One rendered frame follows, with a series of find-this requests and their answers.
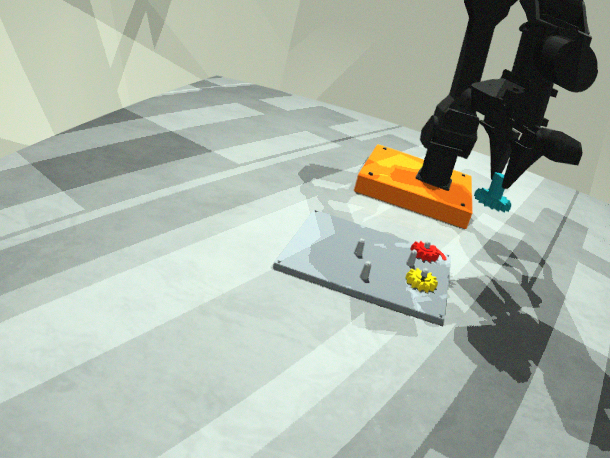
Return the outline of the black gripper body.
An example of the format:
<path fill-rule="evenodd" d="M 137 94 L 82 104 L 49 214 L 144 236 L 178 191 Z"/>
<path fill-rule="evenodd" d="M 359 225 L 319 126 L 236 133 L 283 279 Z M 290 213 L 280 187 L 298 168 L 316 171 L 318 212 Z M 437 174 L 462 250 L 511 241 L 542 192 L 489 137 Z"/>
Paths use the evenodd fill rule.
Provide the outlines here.
<path fill-rule="evenodd" d="M 533 148 L 551 161 L 578 165 L 582 157 L 581 143 L 564 132 L 541 127 L 548 126 L 549 120 L 544 118 L 544 115 L 547 104 L 549 103 L 549 97 L 556 97 L 558 93 L 558 90 L 553 88 L 554 83 L 548 81 L 544 77 L 540 77 L 537 74 L 513 65 L 512 80 L 521 84 L 522 78 L 531 80 L 531 87 L 533 87 L 533 108 L 529 121 L 520 117 L 516 119 L 507 117 L 502 121 L 497 122 L 490 121 L 486 116 L 484 116 L 484 121 L 498 129 L 516 129 L 522 133 L 519 139 L 521 142 L 530 148 Z M 472 89 L 467 88 L 467 90 L 461 94 L 459 106 L 468 112 L 473 113 L 474 111 L 471 109 L 471 90 Z"/>

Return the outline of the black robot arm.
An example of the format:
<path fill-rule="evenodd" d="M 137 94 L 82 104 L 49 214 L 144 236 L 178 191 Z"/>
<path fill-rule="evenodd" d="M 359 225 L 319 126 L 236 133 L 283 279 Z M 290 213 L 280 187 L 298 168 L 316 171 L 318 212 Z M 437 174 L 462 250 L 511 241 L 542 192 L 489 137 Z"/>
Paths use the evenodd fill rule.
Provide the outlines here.
<path fill-rule="evenodd" d="M 449 95 L 421 130 L 426 151 L 415 179 L 449 191 L 457 157 L 468 159 L 477 141 L 479 112 L 490 121 L 507 117 L 529 121 L 532 82 L 512 80 L 504 69 L 500 79 L 481 81 L 495 26 L 517 0 L 464 0 L 469 21 Z M 515 66 L 577 93 L 590 88 L 598 74 L 597 58 L 583 0 L 519 0 L 527 17 Z M 506 72 L 506 73 L 505 73 Z M 528 84 L 529 82 L 529 84 Z M 471 90 L 473 113 L 459 106 L 461 94 Z M 432 140 L 431 140 L 432 139 Z"/>

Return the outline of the red gear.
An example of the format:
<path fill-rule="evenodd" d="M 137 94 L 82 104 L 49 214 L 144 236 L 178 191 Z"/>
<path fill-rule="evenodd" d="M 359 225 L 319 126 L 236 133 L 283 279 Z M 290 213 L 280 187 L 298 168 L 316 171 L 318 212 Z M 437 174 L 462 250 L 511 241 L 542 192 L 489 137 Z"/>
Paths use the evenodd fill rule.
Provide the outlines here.
<path fill-rule="evenodd" d="M 417 250 L 417 257 L 416 258 L 421 258 L 422 261 L 424 260 L 428 260 L 429 263 L 432 261 L 436 262 L 437 259 L 439 258 L 439 249 L 434 248 L 434 245 L 431 245 L 430 248 L 425 248 L 423 246 L 424 244 L 422 242 L 420 242 L 420 244 L 418 242 L 415 242 L 414 244 L 411 245 L 410 250 Z"/>

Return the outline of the teal gear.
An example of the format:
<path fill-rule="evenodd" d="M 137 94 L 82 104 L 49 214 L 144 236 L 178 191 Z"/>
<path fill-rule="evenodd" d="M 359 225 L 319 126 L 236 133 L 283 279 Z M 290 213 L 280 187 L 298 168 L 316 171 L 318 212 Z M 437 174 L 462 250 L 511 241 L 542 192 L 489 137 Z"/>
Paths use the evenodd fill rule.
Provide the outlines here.
<path fill-rule="evenodd" d="M 501 173 L 495 173 L 492 177 L 491 185 L 487 190 L 485 188 L 478 188 L 474 194 L 475 199 L 479 200 L 478 203 L 484 204 L 484 207 L 489 207 L 491 210 L 509 212 L 511 210 L 511 202 L 503 197 L 502 182 L 504 175 Z"/>

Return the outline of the yellow gear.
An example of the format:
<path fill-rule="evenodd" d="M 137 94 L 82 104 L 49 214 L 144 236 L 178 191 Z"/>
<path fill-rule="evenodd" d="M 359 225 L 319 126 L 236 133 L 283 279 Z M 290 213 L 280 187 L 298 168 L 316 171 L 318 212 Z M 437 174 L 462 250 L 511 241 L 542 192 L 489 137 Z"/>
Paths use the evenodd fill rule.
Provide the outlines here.
<path fill-rule="evenodd" d="M 432 277 L 432 272 L 427 274 L 427 277 L 421 276 L 419 269 L 413 270 L 411 269 L 407 274 L 405 279 L 407 279 L 407 283 L 412 284 L 412 288 L 418 288 L 418 291 L 422 290 L 428 292 L 428 290 L 434 291 L 437 287 L 438 282 L 436 281 L 436 277 Z"/>

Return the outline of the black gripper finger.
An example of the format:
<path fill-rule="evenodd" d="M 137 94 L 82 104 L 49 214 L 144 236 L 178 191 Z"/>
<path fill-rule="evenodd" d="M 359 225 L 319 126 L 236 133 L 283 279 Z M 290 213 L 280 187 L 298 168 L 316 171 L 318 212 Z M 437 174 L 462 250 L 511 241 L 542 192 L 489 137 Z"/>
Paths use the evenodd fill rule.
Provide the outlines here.
<path fill-rule="evenodd" d="M 491 180 L 495 173 L 503 173 L 506 163 L 510 158 L 512 148 L 510 139 L 519 139 L 521 133 L 516 130 L 498 129 L 484 120 L 480 120 L 480 125 L 486 130 L 490 141 L 490 170 Z"/>
<path fill-rule="evenodd" d="M 501 186 L 503 189 L 509 189 L 509 187 L 521 177 L 523 172 L 526 172 L 529 166 L 531 167 L 534 162 L 543 156 L 520 140 L 512 138 L 509 139 L 512 152 Z"/>

